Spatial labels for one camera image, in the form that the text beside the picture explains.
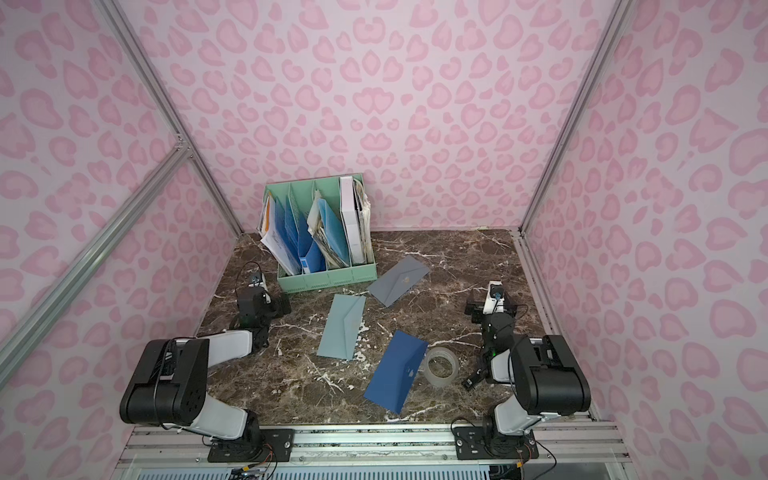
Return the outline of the light teal envelope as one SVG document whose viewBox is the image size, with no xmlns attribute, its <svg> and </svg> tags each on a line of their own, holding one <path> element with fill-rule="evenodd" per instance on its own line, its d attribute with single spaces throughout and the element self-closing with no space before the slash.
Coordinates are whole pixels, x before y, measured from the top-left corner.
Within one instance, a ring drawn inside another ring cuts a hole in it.
<svg viewBox="0 0 768 480">
<path fill-rule="evenodd" d="M 365 301 L 364 296 L 334 296 L 317 350 L 318 356 L 341 360 L 354 358 Z"/>
</svg>

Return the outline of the grey envelope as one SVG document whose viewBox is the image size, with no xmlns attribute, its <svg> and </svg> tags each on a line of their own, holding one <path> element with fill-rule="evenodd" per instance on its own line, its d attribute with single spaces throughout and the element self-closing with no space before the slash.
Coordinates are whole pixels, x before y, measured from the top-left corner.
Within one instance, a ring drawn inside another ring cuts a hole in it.
<svg viewBox="0 0 768 480">
<path fill-rule="evenodd" d="M 430 268 L 427 265 L 411 256 L 406 256 L 373 282 L 368 287 L 368 292 L 382 305 L 390 307 L 429 272 Z"/>
</svg>

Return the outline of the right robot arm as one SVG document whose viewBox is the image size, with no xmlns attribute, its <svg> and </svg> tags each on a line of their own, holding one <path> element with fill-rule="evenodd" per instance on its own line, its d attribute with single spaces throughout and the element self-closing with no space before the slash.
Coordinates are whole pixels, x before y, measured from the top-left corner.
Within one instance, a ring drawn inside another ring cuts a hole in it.
<svg viewBox="0 0 768 480">
<path fill-rule="evenodd" d="M 465 314 L 480 327 L 482 345 L 476 369 L 462 386 L 470 391 L 486 381 L 512 389 L 491 410 L 491 432 L 521 437 L 541 422 L 588 411 L 590 386 L 564 337 L 517 333 L 518 307 L 504 301 L 496 294 L 465 304 Z"/>
</svg>

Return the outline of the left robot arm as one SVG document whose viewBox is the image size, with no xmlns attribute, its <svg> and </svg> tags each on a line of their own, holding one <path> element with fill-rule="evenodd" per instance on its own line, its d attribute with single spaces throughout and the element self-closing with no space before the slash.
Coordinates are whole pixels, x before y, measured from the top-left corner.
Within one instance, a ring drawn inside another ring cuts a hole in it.
<svg viewBox="0 0 768 480">
<path fill-rule="evenodd" d="M 208 371 L 268 347 L 272 321 L 289 314 L 291 306 L 286 294 L 273 296 L 256 284 L 238 295 L 237 307 L 234 323 L 223 332 L 148 342 L 121 399 L 121 420 L 260 449 L 257 415 L 209 395 Z"/>
</svg>

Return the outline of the dark blue envelope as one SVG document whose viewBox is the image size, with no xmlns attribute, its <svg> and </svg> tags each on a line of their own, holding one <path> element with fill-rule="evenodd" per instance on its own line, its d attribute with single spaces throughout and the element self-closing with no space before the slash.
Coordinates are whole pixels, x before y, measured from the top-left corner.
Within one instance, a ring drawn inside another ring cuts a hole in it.
<svg viewBox="0 0 768 480">
<path fill-rule="evenodd" d="M 364 398 L 400 414 L 427 347 L 426 341 L 397 330 L 373 374 Z"/>
</svg>

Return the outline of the small black clip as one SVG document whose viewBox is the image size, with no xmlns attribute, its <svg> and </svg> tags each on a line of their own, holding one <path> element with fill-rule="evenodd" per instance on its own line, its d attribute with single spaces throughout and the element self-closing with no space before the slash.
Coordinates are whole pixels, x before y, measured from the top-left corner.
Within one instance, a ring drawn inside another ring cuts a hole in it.
<svg viewBox="0 0 768 480">
<path fill-rule="evenodd" d="M 472 391 L 487 378 L 487 369 L 478 368 L 474 373 L 462 381 L 461 385 L 466 391 Z"/>
</svg>

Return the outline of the clear tape roll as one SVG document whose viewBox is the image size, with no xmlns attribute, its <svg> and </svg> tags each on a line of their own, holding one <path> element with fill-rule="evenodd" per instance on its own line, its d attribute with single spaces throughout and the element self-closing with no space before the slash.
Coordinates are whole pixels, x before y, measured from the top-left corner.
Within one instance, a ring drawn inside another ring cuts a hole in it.
<svg viewBox="0 0 768 480">
<path fill-rule="evenodd" d="M 445 347 L 429 349 L 421 367 L 426 381 L 437 388 L 447 387 L 454 383 L 459 370 L 458 356 Z"/>
</svg>

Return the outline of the white document papers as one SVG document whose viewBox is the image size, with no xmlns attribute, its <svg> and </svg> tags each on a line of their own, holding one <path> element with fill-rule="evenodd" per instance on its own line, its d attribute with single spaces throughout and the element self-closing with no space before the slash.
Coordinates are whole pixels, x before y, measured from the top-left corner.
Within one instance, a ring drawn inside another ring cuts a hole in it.
<svg viewBox="0 0 768 480">
<path fill-rule="evenodd" d="M 261 242 L 287 275 L 294 276 L 301 273 L 298 253 L 289 238 L 285 209 L 269 191 L 264 198 L 259 234 Z"/>
</svg>

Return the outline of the green file organizer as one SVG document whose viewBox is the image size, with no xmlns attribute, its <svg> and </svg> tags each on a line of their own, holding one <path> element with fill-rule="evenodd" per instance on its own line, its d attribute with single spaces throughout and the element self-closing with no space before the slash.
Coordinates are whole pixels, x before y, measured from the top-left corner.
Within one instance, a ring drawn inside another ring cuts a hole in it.
<svg viewBox="0 0 768 480">
<path fill-rule="evenodd" d="M 363 183 L 362 176 L 359 174 L 342 176 L 352 176 Z M 265 186 L 263 200 L 266 192 L 269 191 L 285 209 L 289 238 L 296 248 L 301 266 L 299 275 L 290 276 L 277 262 L 277 281 L 282 290 L 287 293 L 343 286 L 373 281 L 377 278 L 375 256 L 370 264 L 354 266 L 351 263 L 346 268 L 339 265 L 338 258 L 328 245 L 322 229 L 318 208 L 320 198 L 330 204 L 343 224 L 339 186 L 339 179 L 342 176 L 273 183 Z"/>
</svg>

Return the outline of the blue folder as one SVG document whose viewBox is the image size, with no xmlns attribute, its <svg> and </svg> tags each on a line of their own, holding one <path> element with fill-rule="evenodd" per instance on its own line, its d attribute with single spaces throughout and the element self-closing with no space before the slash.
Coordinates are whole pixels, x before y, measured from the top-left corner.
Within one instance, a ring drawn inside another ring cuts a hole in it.
<svg viewBox="0 0 768 480">
<path fill-rule="evenodd" d="M 343 224 L 325 199 L 318 200 L 318 208 L 328 245 L 338 258 L 338 264 L 349 267 L 351 259 Z"/>
</svg>

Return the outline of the stack of loose papers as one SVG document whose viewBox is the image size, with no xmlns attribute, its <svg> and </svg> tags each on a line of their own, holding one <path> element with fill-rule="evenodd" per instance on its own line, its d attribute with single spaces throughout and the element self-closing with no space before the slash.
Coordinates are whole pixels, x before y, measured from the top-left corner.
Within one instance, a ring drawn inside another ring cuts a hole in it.
<svg viewBox="0 0 768 480">
<path fill-rule="evenodd" d="M 373 262 L 374 256 L 370 234 L 371 204 L 365 192 L 362 181 L 354 178 L 353 185 L 355 200 L 358 204 L 357 213 L 363 254 L 365 263 L 370 264 Z"/>
</svg>

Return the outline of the white binder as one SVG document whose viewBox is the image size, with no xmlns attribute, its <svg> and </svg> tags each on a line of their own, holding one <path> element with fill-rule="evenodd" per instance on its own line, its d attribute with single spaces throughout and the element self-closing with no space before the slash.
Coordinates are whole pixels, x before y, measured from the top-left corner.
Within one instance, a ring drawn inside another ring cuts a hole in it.
<svg viewBox="0 0 768 480">
<path fill-rule="evenodd" d="M 354 266 L 364 265 L 366 256 L 361 230 L 362 202 L 357 193 L 356 181 L 352 176 L 342 176 L 339 179 L 339 186 L 340 213 L 347 236 L 351 263 Z"/>
</svg>

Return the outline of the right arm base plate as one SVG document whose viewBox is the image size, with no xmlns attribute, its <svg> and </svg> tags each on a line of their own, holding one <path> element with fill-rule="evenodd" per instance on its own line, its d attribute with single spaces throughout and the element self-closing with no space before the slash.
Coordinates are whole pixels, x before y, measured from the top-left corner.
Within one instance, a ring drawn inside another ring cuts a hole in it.
<svg viewBox="0 0 768 480">
<path fill-rule="evenodd" d="M 452 425 L 456 456 L 459 460 L 515 460 L 523 463 L 539 458 L 532 434 L 503 435 L 493 428 Z"/>
</svg>

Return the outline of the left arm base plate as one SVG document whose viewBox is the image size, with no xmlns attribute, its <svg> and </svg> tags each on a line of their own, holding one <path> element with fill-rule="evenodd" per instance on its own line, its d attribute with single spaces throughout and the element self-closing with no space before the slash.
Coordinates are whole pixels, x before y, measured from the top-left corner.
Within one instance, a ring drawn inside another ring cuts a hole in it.
<svg viewBox="0 0 768 480">
<path fill-rule="evenodd" d="M 296 431 L 287 428 L 261 429 L 256 440 L 214 439 L 207 461 L 209 463 L 260 464 L 265 461 L 288 462 Z"/>
</svg>

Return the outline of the aluminium front rail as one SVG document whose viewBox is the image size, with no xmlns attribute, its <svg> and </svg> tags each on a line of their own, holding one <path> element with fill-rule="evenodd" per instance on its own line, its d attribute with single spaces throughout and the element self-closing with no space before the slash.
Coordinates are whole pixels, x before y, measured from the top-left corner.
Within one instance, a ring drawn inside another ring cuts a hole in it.
<svg viewBox="0 0 768 480">
<path fill-rule="evenodd" d="M 455 440 L 447 424 L 299 425 L 294 428 L 293 467 L 458 465 Z M 542 423 L 534 428 L 541 443 L 535 464 L 556 458 L 569 463 L 628 463 L 627 446 L 613 422 L 585 416 Z M 117 467 L 204 468 L 209 448 L 187 432 L 138 427 Z"/>
</svg>

